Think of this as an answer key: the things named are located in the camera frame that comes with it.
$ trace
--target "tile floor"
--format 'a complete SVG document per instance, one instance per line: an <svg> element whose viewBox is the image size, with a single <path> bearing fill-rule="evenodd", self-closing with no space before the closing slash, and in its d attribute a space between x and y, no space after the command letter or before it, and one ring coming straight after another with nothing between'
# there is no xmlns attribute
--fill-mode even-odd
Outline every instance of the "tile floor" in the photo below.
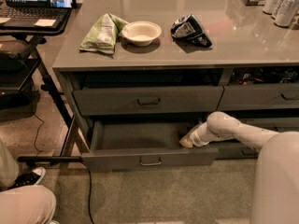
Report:
<svg viewBox="0 0 299 224"><path fill-rule="evenodd" d="M69 26L75 16L72 14ZM67 30L62 35L47 37L48 42L38 46L55 82L51 66L66 37ZM42 81L38 72L34 74L34 83L39 89ZM44 91L39 91L39 95L36 107L0 111L0 137L15 158L52 153L61 140L64 121L51 97ZM211 166L91 173L94 223L249 223L255 162L214 161ZM41 184L56 195L55 220L61 224L91 223L88 209L91 183L84 165L47 166Z"/></svg>

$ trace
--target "gray countertop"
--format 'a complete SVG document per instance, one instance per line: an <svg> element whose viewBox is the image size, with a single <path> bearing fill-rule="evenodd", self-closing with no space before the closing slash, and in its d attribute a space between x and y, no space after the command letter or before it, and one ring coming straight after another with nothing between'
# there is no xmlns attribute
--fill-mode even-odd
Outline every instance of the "gray countertop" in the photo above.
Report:
<svg viewBox="0 0 299 224"><path fill-rule="evenodd" d="M55 71L166 68L180 66L240 67L299 65L299 26L277 27L262 6L246 7L240 0L85 0L54 63ZM147 47L118 40L115 54L80 52L79 44L105 13L128 22L152 21L162 35ZM172 23L194 14L208 33L210 49L178 44Z"/></svg>

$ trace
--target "phone screen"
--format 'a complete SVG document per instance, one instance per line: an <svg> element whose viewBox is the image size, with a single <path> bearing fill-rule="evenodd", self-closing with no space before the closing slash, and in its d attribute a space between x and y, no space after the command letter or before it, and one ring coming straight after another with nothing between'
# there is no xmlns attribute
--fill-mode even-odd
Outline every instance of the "phone screen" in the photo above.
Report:
<svg viewBox="0 0 299 224"><path fill-rule="evenodd" d="M49 0L50 7L72 7L73 0Z"/></svg>

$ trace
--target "smartphone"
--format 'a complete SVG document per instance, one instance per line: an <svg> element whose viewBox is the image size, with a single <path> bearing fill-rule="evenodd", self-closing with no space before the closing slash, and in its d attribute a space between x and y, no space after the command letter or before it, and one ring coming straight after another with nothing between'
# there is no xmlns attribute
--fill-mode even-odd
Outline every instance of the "smartphone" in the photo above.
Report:
<svg viewBox="0 0 299 224"><path fill-rule="evenodd" d="M47 0L48 7L76 8L76 0Z"/></svg>

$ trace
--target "crumpled bag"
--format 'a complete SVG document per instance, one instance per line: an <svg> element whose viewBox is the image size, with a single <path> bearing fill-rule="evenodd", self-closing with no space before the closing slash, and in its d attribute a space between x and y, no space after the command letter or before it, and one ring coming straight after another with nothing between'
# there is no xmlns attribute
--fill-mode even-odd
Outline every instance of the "crumpled bag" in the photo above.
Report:
<svg viewBox="0 0 299 224"><path fill-rule="evenodd" d="M104 14L82 40L79 50L114 54L116 39L127 21L113 14Z"/></svg>
<svg viewBox="0 0 299 224"><path fill-rule="evenodd" d="M177 40L193 43L196 46L209 48L212 42L207 36L204 27L193 14L176 20L171 27L171 36Z"/></svg>

